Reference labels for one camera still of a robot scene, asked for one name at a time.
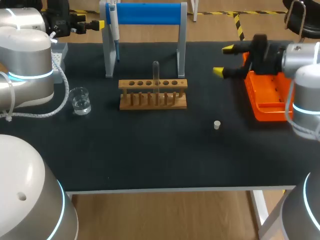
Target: wooden test tube rack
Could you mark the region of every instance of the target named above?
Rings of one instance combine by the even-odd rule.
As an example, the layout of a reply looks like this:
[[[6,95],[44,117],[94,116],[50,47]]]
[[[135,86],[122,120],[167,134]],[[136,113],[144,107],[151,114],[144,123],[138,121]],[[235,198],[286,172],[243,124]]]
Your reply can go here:
[[[153,93],[153,89],[158,87],[164,89],[164,92]],[[160,79],[159,86],[155,86],[153,80],[119,80],[119,89],[123,91],[120,97],[120,110],[186,109],[187,88],[187,79]],[[137,89],[150,91],[128,93],[128,90]]]

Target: white table leg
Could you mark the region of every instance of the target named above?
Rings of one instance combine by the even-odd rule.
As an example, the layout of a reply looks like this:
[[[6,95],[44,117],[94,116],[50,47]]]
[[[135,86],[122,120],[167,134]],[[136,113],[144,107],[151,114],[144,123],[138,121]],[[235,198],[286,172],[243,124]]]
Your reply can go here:
[[[263,191],[250,191],[260,240],[270,240],[281,229],[281,208],[289,193],[290,190],[287,190],[269,215]]]
[[[260,228],[268,218],[268,209],[262,190],[250,191],[256,222]]]
[[[199,4],[199,0],[194,0],[194,10],[193,10],[193,21],[196,22],[197,21],[197,16],[198,16],[198,4]]]

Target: black table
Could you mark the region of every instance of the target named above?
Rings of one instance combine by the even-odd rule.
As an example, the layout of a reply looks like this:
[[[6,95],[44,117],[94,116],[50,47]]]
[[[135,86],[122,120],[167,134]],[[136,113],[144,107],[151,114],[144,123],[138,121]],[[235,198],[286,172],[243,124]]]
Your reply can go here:
[[[51,118],[0,119],[0,134],[37,149],[66,191],[297,185],[319,167],[319,143],[285,122],[257,122],[243,81],[212,74],[242,63],[221,53],[229,44],[187,43],[187,109],[154,111],[119,111],[118,80],[151,79],[155,60],[161,79],[177,78],[175,43],[121,44],[113,79],[101,44],[69,44],[65,73],[71,88],[88,89],[91,113],[75,116],[68,104]],[[56,84],[50,103],[24,111],[49,112],[63,96]]]

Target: orange tray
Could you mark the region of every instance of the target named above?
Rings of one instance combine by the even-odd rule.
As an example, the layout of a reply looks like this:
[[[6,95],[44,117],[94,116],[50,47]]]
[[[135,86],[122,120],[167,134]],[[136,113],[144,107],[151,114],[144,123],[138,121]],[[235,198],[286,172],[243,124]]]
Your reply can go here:
[[[246,61],[247,56],[248,53],[243,54],[243,62]],[[282,72],[278,75],[256,75],[253,71],[248,73],[244,83],[254,116],[258,121],[286,121],[285,105],[290,82],[291,80]],[[289,113],[292,117],[292,104],[290,104]]]

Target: glass test tube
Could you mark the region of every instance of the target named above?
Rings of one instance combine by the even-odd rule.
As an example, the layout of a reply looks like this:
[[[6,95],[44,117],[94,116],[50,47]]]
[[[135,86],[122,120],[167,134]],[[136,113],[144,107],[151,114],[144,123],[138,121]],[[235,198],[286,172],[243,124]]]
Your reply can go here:
[[[158,61],[154,61],[152,64],[152,70],[153,70],[153,93],[158,94],[159,93],[159,72],[160,72],[160,64]]]

